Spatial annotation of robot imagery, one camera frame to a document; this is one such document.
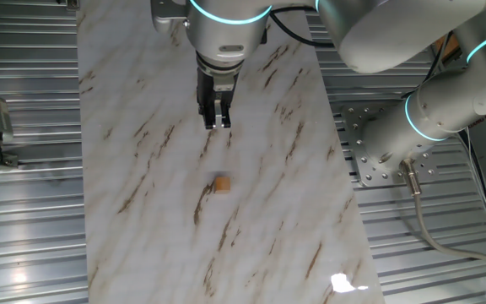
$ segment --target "metal mounting plate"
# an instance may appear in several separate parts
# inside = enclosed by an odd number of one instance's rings
[[[343,109],[348,143],[357,164],[359,182],[366,187],[403,185],[406,182],[400,169],[395,171],[387,170],[382,164],[373,161],[365,149],[365,142],[363,141],[365,124],[379,111],[384,111],[384,109],[371,106],[346,107]],[[439,173],[432,154],[427,151],[428,148],[416,148],[420,149],[420,152],[413,165],[417,170],[420,182],[433,182],[437,179]]]

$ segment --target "table surface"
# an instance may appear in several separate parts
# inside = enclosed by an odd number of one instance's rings
[[[148,1],[83,1],[78,67],[91,303],[383,303],[314,48],[270,24],[213,131]]]

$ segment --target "marble surface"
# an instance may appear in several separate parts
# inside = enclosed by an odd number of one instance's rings
[[[383,303],[314,48],[270,25],[233,127],[206,131],[182,26],[155,32],[149,1],[82,5],[90,303]]]

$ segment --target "orange block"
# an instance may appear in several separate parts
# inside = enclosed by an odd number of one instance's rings
[[[230,192],[230,178],[227,176],[215,177],[215,194]]]

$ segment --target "gray cable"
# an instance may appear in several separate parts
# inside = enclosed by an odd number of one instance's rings
[[[455,255],[463,258],[476,258],[482,261],[486,261],[486,255],[482,253],[451,249],[449,247],[442,246],[438,242],[436,242],[435,239],[433,239],[432,236],[429,234],[429,231],[427,231],[427,227],[425,226],[425,222],[423,219],[423,208],[421,207],[421,197],[419,196],[419,194],[415,194],[413,195],[413,199],[415,200],[415,213],[418,216],[418,223],[419,227],[421,228],[421,235],[423,236],[425,241],[430,244],[430,246],[445,254]]]

